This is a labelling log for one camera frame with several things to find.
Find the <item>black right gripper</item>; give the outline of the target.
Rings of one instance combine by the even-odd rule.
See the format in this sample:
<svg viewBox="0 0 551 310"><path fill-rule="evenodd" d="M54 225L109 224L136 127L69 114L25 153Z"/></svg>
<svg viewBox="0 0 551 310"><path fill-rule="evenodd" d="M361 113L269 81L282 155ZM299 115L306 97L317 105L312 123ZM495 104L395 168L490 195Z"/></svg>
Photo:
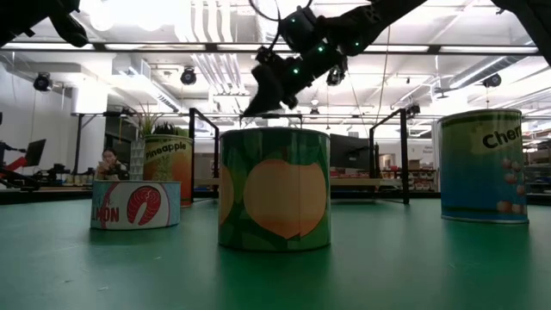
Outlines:
<svg viewBox="0 0 551 310"><path fill-rule="evenodd" d="M286 58L276 76L267 65L257 65L252 71L257 81L257 93L250 100L243 116L265 114L281 108L281 101L290 109L298 105L296 95L326 74L335 65L346 65L348 59L329 43L321 41L297 58Z"/></svg>

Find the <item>green peach can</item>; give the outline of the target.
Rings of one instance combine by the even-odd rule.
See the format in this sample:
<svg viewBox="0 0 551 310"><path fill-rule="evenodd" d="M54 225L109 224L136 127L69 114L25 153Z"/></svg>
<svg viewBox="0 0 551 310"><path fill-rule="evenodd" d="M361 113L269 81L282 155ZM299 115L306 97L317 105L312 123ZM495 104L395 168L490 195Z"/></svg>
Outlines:
<svg viewBox="0 0 551 310"><path fill-rule="evenodd" d="M290 127L220 136L218 241L245 251L331 243L330 137Z"/></svg>

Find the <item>orange pineapple can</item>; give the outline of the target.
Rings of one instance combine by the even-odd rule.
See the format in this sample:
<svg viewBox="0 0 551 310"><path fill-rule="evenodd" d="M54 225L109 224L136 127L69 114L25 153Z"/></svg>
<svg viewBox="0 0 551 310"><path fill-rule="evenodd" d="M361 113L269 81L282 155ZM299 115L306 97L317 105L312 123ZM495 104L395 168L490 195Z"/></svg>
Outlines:
<svg viewBox="0 0 551 310"><path fill-rule="evenodd" d="M189 137L171 134L145 137L143 179L179 182L182 208L192 203L192 142Z"/></svg>

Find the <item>short salmon can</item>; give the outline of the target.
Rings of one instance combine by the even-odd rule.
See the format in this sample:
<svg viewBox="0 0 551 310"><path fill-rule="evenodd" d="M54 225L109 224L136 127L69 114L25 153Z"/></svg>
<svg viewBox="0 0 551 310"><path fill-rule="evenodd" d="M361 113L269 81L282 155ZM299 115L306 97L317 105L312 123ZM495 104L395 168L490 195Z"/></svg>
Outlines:
<svg viewBox="0 0 551 310"><path fill-rule="evenodd" d="M180 198L179 182L95 181L90 227L123 231L175 226L180 222Z"/></svg>

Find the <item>silver can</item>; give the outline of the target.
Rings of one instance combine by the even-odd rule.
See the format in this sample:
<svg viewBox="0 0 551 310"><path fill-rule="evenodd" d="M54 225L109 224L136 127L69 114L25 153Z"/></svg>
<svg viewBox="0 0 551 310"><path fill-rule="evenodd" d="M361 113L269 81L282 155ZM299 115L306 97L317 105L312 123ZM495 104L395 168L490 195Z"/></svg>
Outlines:
<svg viewBox="0 0 551 310"><path fill-rule="evenodd" d="M479 109L438 124L441 216L527 224L522 112Z"/></svg>

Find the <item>background storage shelf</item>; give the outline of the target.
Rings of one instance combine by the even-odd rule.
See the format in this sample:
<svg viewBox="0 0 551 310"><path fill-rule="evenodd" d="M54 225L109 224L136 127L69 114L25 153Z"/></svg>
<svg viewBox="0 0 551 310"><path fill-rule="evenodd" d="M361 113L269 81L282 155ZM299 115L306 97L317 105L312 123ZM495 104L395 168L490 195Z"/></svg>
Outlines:
<svg viewBox="0 0 551 310"><path fill-rule="evenodd" d="M381 170L380 176L384 179L399 180L396 188L401 187L401 169ZM408 171L408 187L410 191L417 192L436 192L436 171L429 169L409 170Z"/></svg>

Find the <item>black flat monitor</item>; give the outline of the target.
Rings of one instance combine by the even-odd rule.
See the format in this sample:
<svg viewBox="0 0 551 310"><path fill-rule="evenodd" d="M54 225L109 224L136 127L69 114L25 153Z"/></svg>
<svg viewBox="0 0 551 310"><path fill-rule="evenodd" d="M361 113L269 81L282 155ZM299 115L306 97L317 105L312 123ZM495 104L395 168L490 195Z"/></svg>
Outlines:
<svg viewBox="0 0 551 310"><path fill-rule="evenodd" d="M371 166L369 139L330 135L330 167L367 171Z"/></svg>

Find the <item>potted succulent patterned white pot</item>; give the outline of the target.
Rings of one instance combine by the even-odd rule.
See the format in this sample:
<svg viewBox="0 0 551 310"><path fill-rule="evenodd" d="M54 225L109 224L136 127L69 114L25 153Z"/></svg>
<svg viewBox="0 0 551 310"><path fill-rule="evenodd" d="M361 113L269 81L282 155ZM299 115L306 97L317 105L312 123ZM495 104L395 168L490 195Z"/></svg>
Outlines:
<svg viewBox="0 0 551 310"><path fill-rule="evenodd" d="M141 175L141 179L144 180L145 137L151 134L171 134L189 137L189 131L187 129L177 127L171 122L159 121L163 114L153 113L144 105L141 105L140 108L140 111L134 108L130 109L132 112L133 123L137 126L139 131L139 139L132 146L131 172L139 173Z"/></svg>

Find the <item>person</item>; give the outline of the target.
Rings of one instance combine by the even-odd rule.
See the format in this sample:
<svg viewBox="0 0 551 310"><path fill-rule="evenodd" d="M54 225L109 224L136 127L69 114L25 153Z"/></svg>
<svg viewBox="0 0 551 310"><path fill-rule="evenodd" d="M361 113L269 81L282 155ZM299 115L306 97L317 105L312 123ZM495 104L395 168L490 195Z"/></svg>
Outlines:
<svg viewBox="0 0 551 310"><path fill-rule="evenodd" d="M102 152L102 160L96 167L95 179L108 181L125 181L129 179L127 167L118 159L117 153L112 148L106 148Z"/></svg>

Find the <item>black tilted monitor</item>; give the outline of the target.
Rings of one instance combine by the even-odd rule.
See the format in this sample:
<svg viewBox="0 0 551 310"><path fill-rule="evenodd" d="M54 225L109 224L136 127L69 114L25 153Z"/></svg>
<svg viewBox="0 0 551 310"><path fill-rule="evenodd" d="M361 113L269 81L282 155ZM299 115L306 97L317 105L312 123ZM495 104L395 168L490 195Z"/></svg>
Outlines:
<svg viewBox="0 0 551 310"><path fill-rule="evenodd" d="M46 139L39 139L28 144L25 152L25 167L38 166L46 145Z"/></svg>

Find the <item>wooden shelf black metal frame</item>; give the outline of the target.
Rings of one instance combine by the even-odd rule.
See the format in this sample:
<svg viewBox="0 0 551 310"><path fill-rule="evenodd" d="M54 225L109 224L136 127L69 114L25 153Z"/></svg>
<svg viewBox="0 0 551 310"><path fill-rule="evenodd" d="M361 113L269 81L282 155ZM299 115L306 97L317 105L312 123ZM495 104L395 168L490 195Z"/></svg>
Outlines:
<svg viewBox="0 0 551 310"><path fill-rule="evenodd" d="M197 119L205 121L214 130L214 176L210 178L195 178L195 158L192 158L192 181L191 181L191 201L195 198L199 199L214 199L219 197L219 185L220 185L220 129L215 125L211 119L200 112L197 108L190 108L189 112L185 114L189 118L189 137L192 141L192 149L195 149L195 122ZM400 179L385 179L377 178L380 175L379 172L379 148L375 146L375 129L384 125L387 121L390 121L394 117L399 117L400 126L400 159L401 167L398 168L400 173ZM337 199L400 199L403 204L408 204L410 201L409 190L409 163L408 163L408 145L407 145L407 129L406 129L406 111L401 108L381 121L377 121L368 130L368 153L371 158L371 164L369 165L369 177L356 177L356 178L331 178L331 184L337 187L371 187L372 192L359 192L359 191L337 191L334 197Z"/></svg>

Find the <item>black overhead frame bar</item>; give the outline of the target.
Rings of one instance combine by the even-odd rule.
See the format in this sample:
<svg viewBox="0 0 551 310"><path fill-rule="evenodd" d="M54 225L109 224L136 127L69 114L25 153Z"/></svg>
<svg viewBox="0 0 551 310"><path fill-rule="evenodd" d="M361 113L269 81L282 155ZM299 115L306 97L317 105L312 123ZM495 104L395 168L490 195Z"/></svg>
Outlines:
<svg viewBox="0 0 551 310"><path fill-rule="evenodd" d="M259 43L107 43L93 42L83 47L74 47L64 42L13 41L2 52L73 52L73 53L255 53ZM483 45L419 45L419 44L374 44L365 54L397 55L467 55L467 56L539 56L536 46L483 46Z"/></svg>

